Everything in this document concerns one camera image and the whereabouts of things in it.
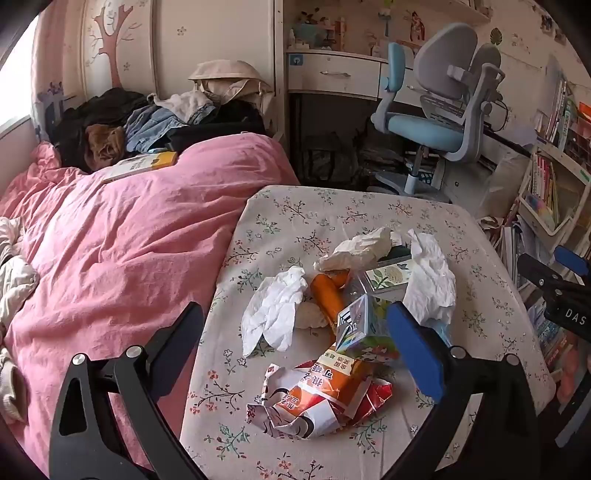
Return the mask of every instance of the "girl wall sticker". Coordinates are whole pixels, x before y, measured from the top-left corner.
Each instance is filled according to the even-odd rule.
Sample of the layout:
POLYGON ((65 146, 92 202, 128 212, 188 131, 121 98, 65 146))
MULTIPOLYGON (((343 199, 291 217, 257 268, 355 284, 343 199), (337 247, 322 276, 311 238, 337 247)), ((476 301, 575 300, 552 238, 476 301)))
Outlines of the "girl wall sticker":
POLYGON ((425 41, 425 25, 416 12, 411 14, 410 41, 425 41))

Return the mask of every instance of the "blue sticker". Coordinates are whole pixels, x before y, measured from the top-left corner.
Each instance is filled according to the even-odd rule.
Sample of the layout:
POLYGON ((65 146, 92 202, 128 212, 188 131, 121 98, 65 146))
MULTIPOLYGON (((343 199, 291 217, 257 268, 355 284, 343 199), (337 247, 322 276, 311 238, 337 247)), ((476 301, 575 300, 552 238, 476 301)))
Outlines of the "blue sticker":
POLYGON ((295 67, 301 67, 304 64, 303 53, 291 53, 290 54, 290 65, 295 67))

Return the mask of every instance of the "drawer handle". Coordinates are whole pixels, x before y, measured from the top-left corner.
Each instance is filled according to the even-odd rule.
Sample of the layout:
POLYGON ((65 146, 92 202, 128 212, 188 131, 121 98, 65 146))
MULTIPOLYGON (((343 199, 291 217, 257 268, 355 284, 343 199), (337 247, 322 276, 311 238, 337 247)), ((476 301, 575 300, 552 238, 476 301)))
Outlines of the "drawer handle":
POLYGON ((346 72, 327 72, 327 71, 323 71, 320 72, 322 75, 334 75, 336 77, 345 77, 345 78, 351 78, 350 73, 346 73, 346 72))

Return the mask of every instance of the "crumpled red paper packaging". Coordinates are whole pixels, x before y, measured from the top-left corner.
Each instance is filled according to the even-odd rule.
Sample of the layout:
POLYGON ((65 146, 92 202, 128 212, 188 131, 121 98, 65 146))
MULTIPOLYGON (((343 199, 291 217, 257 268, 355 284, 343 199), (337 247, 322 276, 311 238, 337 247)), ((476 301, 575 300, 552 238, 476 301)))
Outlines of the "crumpled red paper packaging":
POLYGON ((247 405, 246 422, 272 437, 300 438, 363 422, 392 396, 392 384, 368 375, 359 362, 329 349, 295 368, 271 364, 262 402, 247 405))

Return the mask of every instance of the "floral pattern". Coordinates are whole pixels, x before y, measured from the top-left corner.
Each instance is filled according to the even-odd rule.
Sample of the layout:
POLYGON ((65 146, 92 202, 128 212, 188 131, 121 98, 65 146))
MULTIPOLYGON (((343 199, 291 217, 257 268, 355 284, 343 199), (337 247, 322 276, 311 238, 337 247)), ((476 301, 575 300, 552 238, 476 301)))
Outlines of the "floral pattern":
MULTIPOLYGON (((524 307, 516 301, 518 294, 507 272, 495 267, 501 264, 496 253, 463 209, 381 194, 267 187, 249 200, 236 226, 187 396, 181 442, 209 478, 233 478, 244 472, 247 478, 272 480, 378 479, 400 454, 392 445, 403 442, 404 447, 419 431, 434 401, 404 371, 381 374, 404 394, 354 428, 300 440, 284 434, 272 438, 248 423, 246 404, 260 401, 270 364, 291 367, 315 359, 330 342, 327 329, 296 329, 286 352, 276 352, 261 340, 243 358, 242 313, 263 278, 292 265, 311 277, 319 257, 343 240, 381 226, 435 235, 456 276, 452 338, 474 357, 517 354, 538 411, 552 399, 554 383, 524 307)), ((459 456, 478 405, 479 399, 470 401, 465 428, 459 429, 441 466, 459 456)))

